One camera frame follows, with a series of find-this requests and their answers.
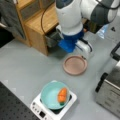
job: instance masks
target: machine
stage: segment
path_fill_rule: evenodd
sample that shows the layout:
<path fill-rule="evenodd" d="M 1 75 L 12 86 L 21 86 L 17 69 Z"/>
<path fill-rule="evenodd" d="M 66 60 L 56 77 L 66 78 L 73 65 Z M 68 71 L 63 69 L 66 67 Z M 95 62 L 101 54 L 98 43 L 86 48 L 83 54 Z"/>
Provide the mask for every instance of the machine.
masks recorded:
<path fill-rule="evenodd" d="M 118 61 L 113 70 L 104 73 L 96 88 L 96 102 L 120 117 L 120 42 L 112 50 L 111 56 Z"/>
<path fill-rule="evenodd" d="M 77 96 L 70 91 L 70 100 L 68 104 L 58 110 L 51 110 L 46 108 L 40 101 L 41 93 L 33 100 L 30 109 L 40 120 L 61 120 L 66 112 L 71 108 L 74 102 L 77 100 Z"/>
<path fill-rule="evenodd" d="M 88 59 L 93 48 L 83 39 L 82 18 L 105 25 L 114 20 L 119 6 L 120 0 L 56 0 L 56 29 L 62 37 L 59 46 L 68 53 L 76 49 Z"/>

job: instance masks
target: plate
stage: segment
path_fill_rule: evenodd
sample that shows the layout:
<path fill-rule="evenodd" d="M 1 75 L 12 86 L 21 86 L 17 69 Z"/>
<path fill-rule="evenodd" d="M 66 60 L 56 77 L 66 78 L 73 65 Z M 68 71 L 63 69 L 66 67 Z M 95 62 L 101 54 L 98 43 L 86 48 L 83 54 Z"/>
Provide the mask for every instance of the plate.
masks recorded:
<path fill-rule="evenodd" d="M 57 100 L 58 93 L 62 88 L 67 89 L 67 100 L 64 104 L 60 104 Z M 52 81 L 48 83 L 41 92 L 41 101 L 45 107 L 51 110 L 58 110 L 66 106 L 70 98 L 69 89 L 68 87 L 58 81 Z"/>
<path fill-rule="evenodd" d="M 64 70 L 70 75 L 80 75 L 87 68 L 87 61 L 82 56 L 70 56 L 63 63 Z"/>

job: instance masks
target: pink plate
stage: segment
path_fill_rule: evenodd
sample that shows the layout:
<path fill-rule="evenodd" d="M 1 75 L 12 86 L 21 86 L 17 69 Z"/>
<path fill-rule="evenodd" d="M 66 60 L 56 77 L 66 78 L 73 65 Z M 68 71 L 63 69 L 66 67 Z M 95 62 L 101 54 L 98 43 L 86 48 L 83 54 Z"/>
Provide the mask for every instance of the pink plate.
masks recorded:
<path fill-rule="evenodd" d="M 86 70 L 87 61 L 81 56 L 70 56 L 65 60 L 63 68 L 70 75 L 80 75 Z"/>

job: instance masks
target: cable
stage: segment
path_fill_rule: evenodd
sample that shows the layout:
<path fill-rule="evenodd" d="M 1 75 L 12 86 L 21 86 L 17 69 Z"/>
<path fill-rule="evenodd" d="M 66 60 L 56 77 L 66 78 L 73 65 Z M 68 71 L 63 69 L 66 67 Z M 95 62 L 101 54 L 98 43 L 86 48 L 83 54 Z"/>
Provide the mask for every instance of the cable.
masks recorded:
<path fill-rule="evenodd" d="M 47 11 L 47 9 L 52 5 L 53 3 L 51 3 L 43 12 L 42 16 L 41 16 L 41 28 L 42 28 L 42 31 L 44 34 L 46 34 L 46 32 L 44 31 L 44 28 L 43 28 L 43 16 L 45 14 L 45 12 Z"/>
<path fill-rule="evenodd" d="M 103 3 L 100 2 L 99 0 L 96 0 L 96 1 L 97 1 L 101 6 L 103 6 L 103 7 L 106 8 L 106 9 L 116 10 L 116 9 L 118 9 L 118 8 L 120 7 L 120 3 L 119 3 L 119 5 L 118 5 L 117 7 L 113 8 L 113 7 L 109 7 L 109 6 L 105 5 L 105 4 L 103 4 Z"/>

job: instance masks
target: black cable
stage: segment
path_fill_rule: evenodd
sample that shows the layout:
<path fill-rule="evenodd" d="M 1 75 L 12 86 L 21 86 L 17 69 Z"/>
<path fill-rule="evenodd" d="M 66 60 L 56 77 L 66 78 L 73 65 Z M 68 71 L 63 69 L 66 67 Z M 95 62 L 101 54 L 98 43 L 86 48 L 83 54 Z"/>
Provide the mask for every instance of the black cable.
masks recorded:
<path fill-rule="evenodd" d="M 80 40 L 81 40 L 83 43 L 85 43 L 86 45 L 89 46 L 91 52 L 93 51 L 92 46 L 90 45 L 90 43 L 89 43 L 87 40 L 84 40 L 83 38 L 81 38 Z"/>
<path fill-rule="evenodd" d="M 45 14 L 45 12 L 47 11 L 47 9 L 52 5 L 53 3 L 51 3 L 43 12 L 42 16 L 41 16 L 41 28 L 42 28 L 42 31 L 44 34 L 46 34 L 46 32 L 44 31 L 44 28 L 43 28 L 43 16 Z"/>
<path fill-rule="evenodd" d="M 106 9 L 116 10 L 116 9 L 118 9 L 118 8 L 120 7 L 120 3 L 119 3 L 119 5 L 118 5 L 117 7 L 113 8 L 113 7 L 109 7 L 109 6 L 105 5 L 105 4 L 103 4 L 103 3 L 100 2 L 99 0 L 96 0 L 96 1 L 97 1 L 101 6 L 103 6 L 103 7 L 106 8 Z"/>

